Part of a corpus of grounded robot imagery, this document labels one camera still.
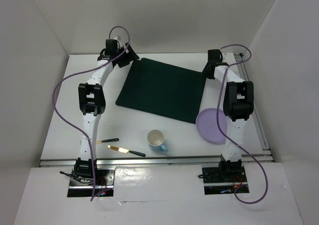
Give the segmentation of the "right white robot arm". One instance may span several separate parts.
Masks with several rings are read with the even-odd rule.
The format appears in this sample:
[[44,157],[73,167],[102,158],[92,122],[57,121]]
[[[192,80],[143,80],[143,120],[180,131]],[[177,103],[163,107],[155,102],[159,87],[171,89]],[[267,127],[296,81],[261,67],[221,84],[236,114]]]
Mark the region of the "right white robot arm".
[[217,175],[225,182],[233,181],[240,175],[242,167],[242,141],[244,127],[254,110],[254,85],[237,76],[224,61],[219,49],[208,50],[207,63],[202,74],[208,79],[218,79],[221,83],[223,113],[227,118],[227,131],[218,130],[226,138]]

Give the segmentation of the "blue mug white inside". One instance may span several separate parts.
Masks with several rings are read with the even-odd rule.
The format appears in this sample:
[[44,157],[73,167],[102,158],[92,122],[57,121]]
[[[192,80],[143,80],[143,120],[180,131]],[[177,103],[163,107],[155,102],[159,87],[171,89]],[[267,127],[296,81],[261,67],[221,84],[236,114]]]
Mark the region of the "blue mug white inside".
[[152,150],[167,153],[167,147],[164,144],[165,137],[162,131],[151,130],[147,135],[147,142]]

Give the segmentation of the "dark green cloth placemat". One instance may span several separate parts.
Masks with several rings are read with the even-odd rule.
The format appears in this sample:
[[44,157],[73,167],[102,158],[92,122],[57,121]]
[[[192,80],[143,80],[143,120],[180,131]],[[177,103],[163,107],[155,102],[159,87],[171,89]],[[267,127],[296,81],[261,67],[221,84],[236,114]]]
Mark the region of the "dark green cloth placemat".
[[142,58],[132,63],[116,105],[195,123],[205,82],[201,72]]

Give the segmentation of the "purple plastic plate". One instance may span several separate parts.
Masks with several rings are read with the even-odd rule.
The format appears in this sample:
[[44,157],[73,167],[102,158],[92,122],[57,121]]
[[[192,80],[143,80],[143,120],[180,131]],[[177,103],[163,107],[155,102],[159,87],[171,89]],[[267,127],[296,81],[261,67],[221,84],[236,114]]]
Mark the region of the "purple plastic plate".
[[198,114],[195,125],[199,135],[207,142],[223,145],[226,138],[218,129],[216,113],[216,108],[204,109]]

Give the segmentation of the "gold knife black handle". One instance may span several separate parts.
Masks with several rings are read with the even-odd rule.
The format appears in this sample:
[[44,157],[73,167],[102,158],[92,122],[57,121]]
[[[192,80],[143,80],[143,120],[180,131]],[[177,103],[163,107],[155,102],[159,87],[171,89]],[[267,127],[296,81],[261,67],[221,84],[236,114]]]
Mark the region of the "gold knife black handle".
[[108,145],[108,148],[111,150],[120,152],[120,153],[130,153],[130,154],[137,155],[140,157],[146,157],[146,155],[144,153],[133,151],[133,150],[128,150],[128,149],[121,148],[121,147],[115,147],[115,146]]

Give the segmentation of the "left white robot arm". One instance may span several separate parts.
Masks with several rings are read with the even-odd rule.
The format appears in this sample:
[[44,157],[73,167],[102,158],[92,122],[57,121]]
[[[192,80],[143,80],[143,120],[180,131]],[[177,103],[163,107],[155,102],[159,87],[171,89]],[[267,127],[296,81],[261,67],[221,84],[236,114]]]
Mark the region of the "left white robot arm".
[[74,165],[74,174],[88,185],[98,180],[96,165],[96,139],[101,115],[106,110],[103,85],[117,65],[120,68],[139,59],[130,44],[120,39],[107,39],[97,59],[97,70],[87,82],[78,86],[79,108],[83,115],[83,131],[80,153]]

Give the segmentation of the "gold fork black handle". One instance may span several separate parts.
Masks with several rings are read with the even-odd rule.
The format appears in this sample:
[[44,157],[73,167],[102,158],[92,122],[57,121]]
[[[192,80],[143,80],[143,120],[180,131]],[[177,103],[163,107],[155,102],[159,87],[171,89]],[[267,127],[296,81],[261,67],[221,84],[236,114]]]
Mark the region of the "gold fork black handle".
[[107,143],[107,142],[117,142],[117,141],[119,141],[119,138],[104,139],[104,140],[96,141],[96,143]]

